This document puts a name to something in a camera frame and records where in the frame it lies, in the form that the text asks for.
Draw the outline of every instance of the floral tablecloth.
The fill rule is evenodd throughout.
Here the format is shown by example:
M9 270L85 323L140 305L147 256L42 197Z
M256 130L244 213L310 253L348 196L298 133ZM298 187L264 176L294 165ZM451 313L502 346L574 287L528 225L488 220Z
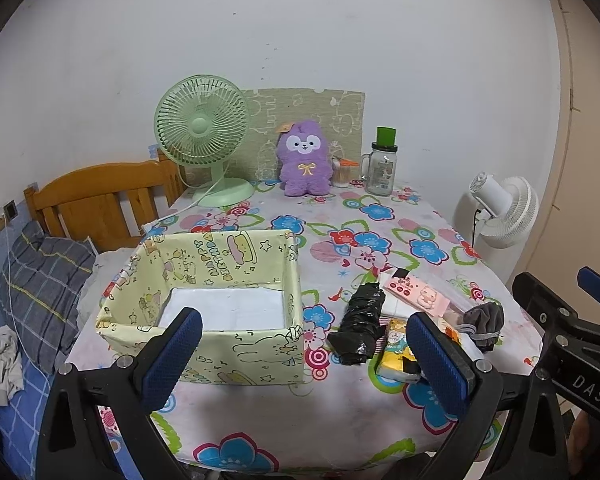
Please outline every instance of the floral tablecloth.
M173 211L189 200L187 194L178 199ZM388 266L428 266L473 304L499 301L506 324L487 358L500 371L531 371L540 336L471 245L409 187L378 198L353 181L327 196L288 198L279 184L264 182L246 202L195 207L150 234L266 228L296 234L305 306L304 380L291 386L179 382L152 417L181 462L298 474L368 468L436 450L455 419L426 383L376 376L377 356L365 365L343 366L325 345L353 291ZM69 361L87 369L109 366L115 358L88 324ZM112 414L102 415L115 434ZM499 432L494 421L483 449Z

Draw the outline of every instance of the wooden headboard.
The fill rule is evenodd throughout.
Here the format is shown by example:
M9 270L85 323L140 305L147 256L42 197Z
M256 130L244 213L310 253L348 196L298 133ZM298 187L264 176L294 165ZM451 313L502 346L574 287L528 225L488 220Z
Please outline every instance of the wooden headboard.
M131 236L120 207L118 193L126 192L136 223L158 218L150 188L164 186L171 206L184 192L181 168L158 152L158 160L119 162L90 166L56 178L41 190L24 190L32 218L52 236L84 240L87 236L98 250L136 247L140 237ZM64 232L60 215L68 232Z

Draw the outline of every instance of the electric fan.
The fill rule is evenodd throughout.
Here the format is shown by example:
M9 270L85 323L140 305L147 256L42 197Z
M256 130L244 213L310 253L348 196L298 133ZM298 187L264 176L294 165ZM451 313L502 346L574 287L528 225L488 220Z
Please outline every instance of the electric fan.
M181 166L211 168L211 182L197 188L193 204L220 207L246 200L253 186L226 178L223 161L248 128L239 88L218 76L194 75L172 86L155 111L154 131L164 154Z
M485 208L475 234L497 249L525 239L538 216L538 196L526 179L512 176L499 184L492 174L481 172L469 190Z

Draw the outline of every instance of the cartoon print box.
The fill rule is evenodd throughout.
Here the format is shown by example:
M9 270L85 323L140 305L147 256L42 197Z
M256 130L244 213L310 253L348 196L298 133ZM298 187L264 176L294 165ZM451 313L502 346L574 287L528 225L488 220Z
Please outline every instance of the cartoon print box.
M297 259L294 235L288 230L152 236L104 291L96 331L116 352L137 355L149 339L164 332L158 323L177 289L216 294L223 292L191 289L222 288L238 300L232 305L239 310L241 295L254 292L248 288L265 287L256 292L280 291L273 292L279 298L280 327L205 330L180 379L209 384L300 382L304 359Z

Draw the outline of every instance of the white cable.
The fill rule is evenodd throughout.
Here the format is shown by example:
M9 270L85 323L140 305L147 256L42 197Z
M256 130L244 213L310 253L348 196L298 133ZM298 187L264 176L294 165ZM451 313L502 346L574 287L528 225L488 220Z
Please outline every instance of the white cable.
M157 220L154 220L153 222L149 222L148 224L144 224L142 226L142 230L144 231L144 234L147 234L150 230L151 227L153 227L154 225L162 222L163 220L166 220L167 218L171 218L172 216L179 216L182 213L184 213L187 209L191 209L192 207L197 206L200 201L207 196L209 193L211 193L212 189L215 188L218 184L220 184L220 182L222 182L224 180L224 176L226 175L226 170L229 168L229 165L227 164L226 167L224 168L224 171L222 172L222 178L219 178L218 180L216 180L209 189L207 189L202 196L197 199L195 202L190 203L188 206L183 207L182 209L180 209L179 211L176 211L175 213L169 213L168 215L163 216L162 218L158 218ZM180 172L178 172L178 175L180 176L180 180L182 181L183 184L185 184L185 186L191 188L191 189L200 189L203 186L206 186L206 184L201 184L200 186L197 187L193 187L190 184L187 184L184 179L182 178L182 176L180 175Z
M7 290L9 291L9 311L11 314L11 319L13 320L13 331L16 333L16 336L18 337L18 341L20 342L22 351L24 352L24 355L27 356L29 363L44 378L46 387L48 388L47 393L49 393L51 391L51 384L49 383L49 379L47 379L46 374L33 363L33 359L31 359L31 357L29 357L29 354L27 354L27 351L24 348L24 343L22 342L22 339L20 339L20 334L18 334L18 325L16 324L16 318L13 315L13 301L11 301L11 246L9 245L9 225L8 224L5 225L5 227L4 227L4 235L7 237L7 269L8 269L7 276L9 279L9 283L7 283Z

